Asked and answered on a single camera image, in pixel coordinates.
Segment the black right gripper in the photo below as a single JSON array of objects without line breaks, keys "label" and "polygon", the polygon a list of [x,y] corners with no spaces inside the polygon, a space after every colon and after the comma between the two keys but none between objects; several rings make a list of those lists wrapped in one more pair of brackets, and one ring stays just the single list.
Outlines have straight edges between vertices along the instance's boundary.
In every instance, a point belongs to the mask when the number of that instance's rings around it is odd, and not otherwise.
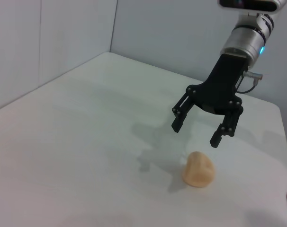
[{"label": "black right gripper", "polygon": [[235,95],[236,83],[247,69],[246,57],[222,54],[208,78],[201,84],[188,86],[187,92],[172,108],[173,130],[180,131],[188,112],[196,105],[205,112],[224,115],[210,140],[213,148],[218,147],[223,136],[233,137],[243,113],[242,100]]}]

